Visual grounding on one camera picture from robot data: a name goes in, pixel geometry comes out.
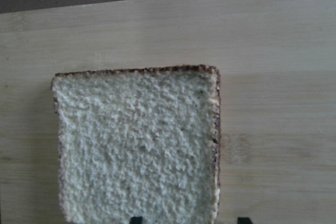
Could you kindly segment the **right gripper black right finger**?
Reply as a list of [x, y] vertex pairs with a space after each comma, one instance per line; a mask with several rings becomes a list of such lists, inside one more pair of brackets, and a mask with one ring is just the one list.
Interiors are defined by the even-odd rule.
[[253, 224], [249, 217], [238, 217], [237, 224]]

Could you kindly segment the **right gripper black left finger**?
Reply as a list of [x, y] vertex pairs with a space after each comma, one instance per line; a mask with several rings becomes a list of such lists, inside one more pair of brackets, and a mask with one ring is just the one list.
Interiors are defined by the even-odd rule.
[[129, 224], [143, 224], [143, 217], [133, 216], [131, 217]]

